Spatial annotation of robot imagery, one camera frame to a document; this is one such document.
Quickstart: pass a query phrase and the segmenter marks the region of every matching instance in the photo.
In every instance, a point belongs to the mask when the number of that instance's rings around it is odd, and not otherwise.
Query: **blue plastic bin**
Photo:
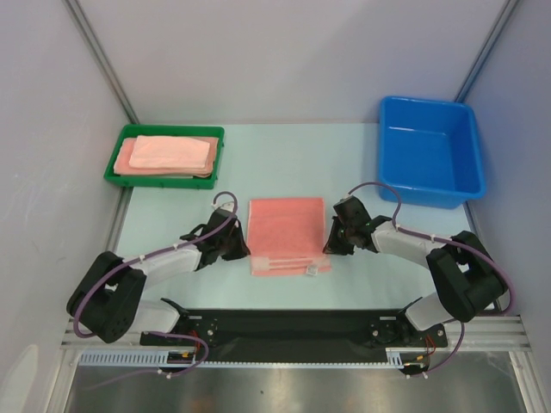
[[[486,192],[473,110],[389,96],[381,102],[378,176],[406,203],[455,208]],[[381,198],[396,201],[387,189]]]

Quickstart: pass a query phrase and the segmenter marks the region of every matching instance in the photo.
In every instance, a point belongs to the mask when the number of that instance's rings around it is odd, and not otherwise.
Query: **red cloth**
[[[247,245],[253,275],[305,274],[310,265],[329,271],[324,244],[323,198],[251,201]]]

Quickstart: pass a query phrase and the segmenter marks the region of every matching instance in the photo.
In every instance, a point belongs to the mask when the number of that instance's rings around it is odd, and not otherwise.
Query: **stacked towels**
[[[253,275],[317,274],[331,270],[323,198],[252,200],[247,245]]]
[[[217,138],[144,136],[126,138],[114,171],[128,176],[199,176],[213,173]]]

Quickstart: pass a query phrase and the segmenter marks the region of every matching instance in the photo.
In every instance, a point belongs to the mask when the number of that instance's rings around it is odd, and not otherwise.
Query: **tag on towel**
[[[312,277],[315,277],[318,275],[318,266],[317,265],[309,265],[306,267],[306,275],[310,275]]]

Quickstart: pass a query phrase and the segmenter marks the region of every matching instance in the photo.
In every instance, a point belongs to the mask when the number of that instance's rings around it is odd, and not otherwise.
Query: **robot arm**
[[[205,225],[198,225],[180,239],[191,241],[220,227],[232,215],[231,210],[232,203],[216,209]],[[199,236],[195,235],[198,231],[201,231]],[[219,256],[232,261],[251,253],[236,217],[215,235],[196,244],[178,248],[178,243],[174,243],[171,253],[141,260],[110,278],[84,307],[80,324],[106,343],[119,340],[128,331],[173,331],[180,317],[185,316],[183,309],[166,299],[160,302],[142,300],[143,291],[175,275],[205,268],[215,263]],[[111,251],[101,253],[69,299],[67,312],[74,317],[92,287],[125,261]]]
[[[326,254],[351,255],[357,247],[401,256],[430,270],[436,293],[405,308],[406,318],[416,330],[450,319],[468,322],[507,291],[495,271],[475,254],[397,231],[389,217],[371,219],[355,196],[339,201],[334,209],[337,217],[324,248]],[[489,256],[471,232],[463,231],[451,239]],[[468,265],[465,272],[463,265]]]

